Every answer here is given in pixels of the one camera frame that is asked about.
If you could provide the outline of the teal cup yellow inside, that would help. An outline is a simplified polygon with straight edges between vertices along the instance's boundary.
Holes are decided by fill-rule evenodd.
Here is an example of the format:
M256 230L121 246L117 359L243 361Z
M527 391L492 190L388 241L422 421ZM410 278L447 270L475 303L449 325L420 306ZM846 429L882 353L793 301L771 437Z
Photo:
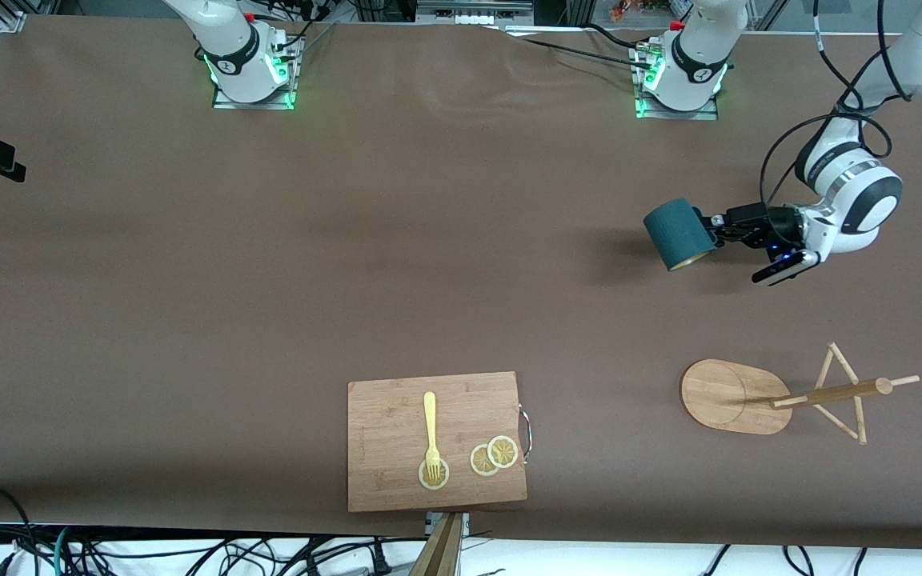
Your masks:
M717 251L717 237L707 230L703 213L687 199L673 199L644 216L651 243L668 272L698 262Z

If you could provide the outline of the wooden cup rack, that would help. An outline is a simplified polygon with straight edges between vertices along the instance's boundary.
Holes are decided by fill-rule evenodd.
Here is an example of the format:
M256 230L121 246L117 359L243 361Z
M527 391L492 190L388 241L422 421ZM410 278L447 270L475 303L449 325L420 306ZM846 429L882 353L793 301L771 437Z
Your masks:
M920 380L918 375L861 379L838 344L830 342L810 390L793 393L768 370L703 358L682 373L679 398L685 412L707 429L773 435L786 429L795 412L813 409L841 433L866 445L864 399L889 396Z

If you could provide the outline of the orange plastic toy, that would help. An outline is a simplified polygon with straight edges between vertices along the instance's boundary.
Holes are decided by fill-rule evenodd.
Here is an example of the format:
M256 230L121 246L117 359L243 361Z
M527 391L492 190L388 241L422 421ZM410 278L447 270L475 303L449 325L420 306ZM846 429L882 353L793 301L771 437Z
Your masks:
M670 0L607 0L607 13L612 22L629 18L661 15L670 11Z

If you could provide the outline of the white power strip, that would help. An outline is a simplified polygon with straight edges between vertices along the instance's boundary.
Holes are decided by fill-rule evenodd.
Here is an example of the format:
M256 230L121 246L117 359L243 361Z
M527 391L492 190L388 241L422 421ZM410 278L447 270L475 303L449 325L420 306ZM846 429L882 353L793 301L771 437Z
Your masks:
M415 22L533 26L533 0L415 0Z

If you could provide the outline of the yellow plastic fork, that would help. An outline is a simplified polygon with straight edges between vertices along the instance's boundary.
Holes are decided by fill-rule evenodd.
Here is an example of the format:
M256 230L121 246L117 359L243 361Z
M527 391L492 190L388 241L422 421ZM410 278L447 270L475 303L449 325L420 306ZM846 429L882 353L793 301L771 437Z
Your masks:
M423 395L423 412L426 424L427 448L424 457L426 481L435 484L442 481L440 473L440 454L438 437L436 437L436 424L438 424L438 401L433 391L425 391Z

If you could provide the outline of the wooden cutting board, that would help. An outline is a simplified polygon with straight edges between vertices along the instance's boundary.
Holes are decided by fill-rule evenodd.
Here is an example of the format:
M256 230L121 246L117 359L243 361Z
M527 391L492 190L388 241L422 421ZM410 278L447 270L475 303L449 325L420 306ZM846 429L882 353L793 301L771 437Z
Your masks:
M442 489L417 478L427 448L423 395L438 401L436 437L450 467ZM523 501L526 467L519 444L519 397L512 372L352 382L347 393L347 508L351 513L475 510ZM476 445L507 435L517 463L482 477L471 468Z

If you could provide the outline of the wooden beam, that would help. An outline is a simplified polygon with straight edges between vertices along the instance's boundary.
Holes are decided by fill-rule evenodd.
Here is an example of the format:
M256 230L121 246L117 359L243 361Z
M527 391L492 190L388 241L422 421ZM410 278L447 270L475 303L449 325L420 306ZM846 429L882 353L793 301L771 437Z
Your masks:
M442 513L407 576L459 576L467 514Z

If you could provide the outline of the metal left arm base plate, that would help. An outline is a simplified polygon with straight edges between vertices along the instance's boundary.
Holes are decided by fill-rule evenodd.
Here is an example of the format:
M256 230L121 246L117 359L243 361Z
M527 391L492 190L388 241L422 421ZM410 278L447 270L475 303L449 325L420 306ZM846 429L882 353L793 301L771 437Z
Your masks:
M635 112L640 118L670 120L716 120L716 95L728 65L691 68L688 72L673 61L669 43L661 36L638 42L628 55L635 66L632 81Z

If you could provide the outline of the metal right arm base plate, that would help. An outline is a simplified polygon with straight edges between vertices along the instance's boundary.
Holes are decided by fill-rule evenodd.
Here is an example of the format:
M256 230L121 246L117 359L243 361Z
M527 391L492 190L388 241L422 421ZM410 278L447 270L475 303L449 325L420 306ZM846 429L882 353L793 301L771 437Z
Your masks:
M249 96L260 95L261 89L270 89L264 98L242 102L232 98L220 85L215 69L210 68L210 80L214 94L212 106L215 109L230 110L293 110L296 107L298 82L303 66L303 40L299 39L274 54L259 58L263 72L249 77Z

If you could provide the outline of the metal bracket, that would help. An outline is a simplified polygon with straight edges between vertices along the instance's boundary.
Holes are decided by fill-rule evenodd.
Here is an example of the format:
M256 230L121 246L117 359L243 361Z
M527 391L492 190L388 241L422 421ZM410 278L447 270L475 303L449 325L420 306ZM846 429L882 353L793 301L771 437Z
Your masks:
M457 515L458 520L461 525L461 535L462 538L468 538L471 536L471 515L469 513L453 513ZM436 526L439 524L439 521L442 518L445 518L447 513L435 513L434 511L429 511L425 515L425 524L424 524L424 535L428 538L432 536L435 532Z

